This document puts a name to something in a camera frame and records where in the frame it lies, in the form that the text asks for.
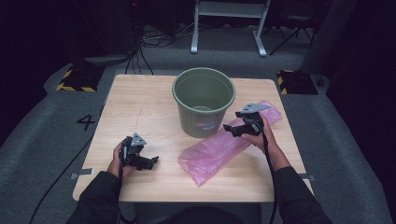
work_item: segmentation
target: bucket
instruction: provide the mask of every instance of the bucket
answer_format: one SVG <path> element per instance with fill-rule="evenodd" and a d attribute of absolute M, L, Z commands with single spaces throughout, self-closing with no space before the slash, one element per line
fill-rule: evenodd
<path fill-rule="evenodd" d="M 235 86 L 220 71 L 198 67 L 178 75 L 172 93 L 183 131 L 195 138 L 207 138 L 219 129 L 233 103 Z"/>

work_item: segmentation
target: yellow and black hazard tape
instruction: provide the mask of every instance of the yellow and black hazard tape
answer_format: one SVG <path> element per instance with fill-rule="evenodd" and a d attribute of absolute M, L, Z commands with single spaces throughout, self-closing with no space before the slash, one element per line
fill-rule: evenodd
<path fill-rule="evenodd" d="M 89 74 L 71 66 L 57 86 L 57 91 L 97 91 L 105 68 L 90 69 Z"/>
<path fill-rule="evenodd" d="M 311 77 L 300 71 L 280 70 L 276 74 L 280 92 L 286 94 L 318 94 Z"/>

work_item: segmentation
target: plastic bag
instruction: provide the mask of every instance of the plastic bag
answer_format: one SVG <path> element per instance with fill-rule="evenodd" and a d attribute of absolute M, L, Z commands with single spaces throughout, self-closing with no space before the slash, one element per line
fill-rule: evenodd
<path fill-rule="evenodd" d="M 261 101 L 259 104 L 270 106 L 260 111 L 270 125 L 282 119 L 280 112 L 269 102 Z M 243 124 L 244 121 L 241 119 L 235 119 L 229 123 L 233 127 Z M 231 133 L 220 129 L 214 135 L 184 149 L 178 157 L 178 163 L 198 186 L 202 186 L 227 161 L 249 146 L 250 143 L 243 138 L 233 137 Z"/>

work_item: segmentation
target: sleeve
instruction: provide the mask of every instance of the sleeve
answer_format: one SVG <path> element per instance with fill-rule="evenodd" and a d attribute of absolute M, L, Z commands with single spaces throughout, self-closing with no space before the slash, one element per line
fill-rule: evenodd
<path fill-rule="evenodd" d="M 79 196 L 67 224 L 117 223 L 121 181 L 111 173 L 100 172 Z"/>
<path fill-rule="evenodd" d="M 332 223 L 291 166 L 277 170 L 274 181 L 279 213 L 285 224 Z"/>

